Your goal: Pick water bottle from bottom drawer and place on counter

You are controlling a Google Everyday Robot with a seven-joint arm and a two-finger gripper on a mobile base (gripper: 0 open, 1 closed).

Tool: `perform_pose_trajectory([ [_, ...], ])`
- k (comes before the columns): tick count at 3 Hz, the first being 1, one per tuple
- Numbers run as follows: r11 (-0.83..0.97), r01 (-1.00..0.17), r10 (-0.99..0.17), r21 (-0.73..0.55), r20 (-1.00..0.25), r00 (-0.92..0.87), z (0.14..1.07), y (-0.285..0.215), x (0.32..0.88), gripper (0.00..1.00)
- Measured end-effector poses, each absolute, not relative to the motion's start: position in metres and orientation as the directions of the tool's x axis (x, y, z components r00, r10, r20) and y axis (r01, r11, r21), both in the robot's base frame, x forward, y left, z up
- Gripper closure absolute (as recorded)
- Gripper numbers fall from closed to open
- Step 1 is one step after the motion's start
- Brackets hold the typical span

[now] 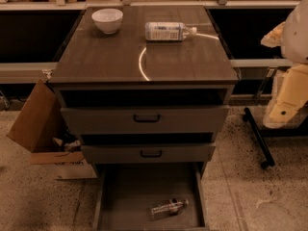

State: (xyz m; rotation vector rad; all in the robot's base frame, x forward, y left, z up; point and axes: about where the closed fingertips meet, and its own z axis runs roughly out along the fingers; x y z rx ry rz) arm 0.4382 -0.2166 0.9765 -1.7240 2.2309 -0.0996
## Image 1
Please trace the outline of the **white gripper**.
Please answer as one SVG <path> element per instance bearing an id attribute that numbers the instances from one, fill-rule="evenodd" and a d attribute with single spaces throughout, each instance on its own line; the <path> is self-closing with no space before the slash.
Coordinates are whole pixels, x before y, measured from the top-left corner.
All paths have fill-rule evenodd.
<path id="1" fill-rule="evenodd" d="M 273 48 L 281 45 L 282 22 L 263 36 L 261 44 Z M 288 124 L 308 102 L 308 65 L 293 64 L 286 71 L 277 70 L 273 78 L 271 100 L 263 124 L 270 129 Z"/>

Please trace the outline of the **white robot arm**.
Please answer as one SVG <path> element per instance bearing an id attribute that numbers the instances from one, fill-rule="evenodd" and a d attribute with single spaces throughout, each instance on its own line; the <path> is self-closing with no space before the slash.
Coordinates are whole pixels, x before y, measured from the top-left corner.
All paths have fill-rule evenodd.
<path id="1" fill-rule="evenodd" d="M 263 124 L 270 129 L 287 124 L 308 102 L 308 0 L 301 0 L 287 19 L 261 39 L 266 47 L 279 46 L 292 66 L 279 90 L 272 91 Z"/>

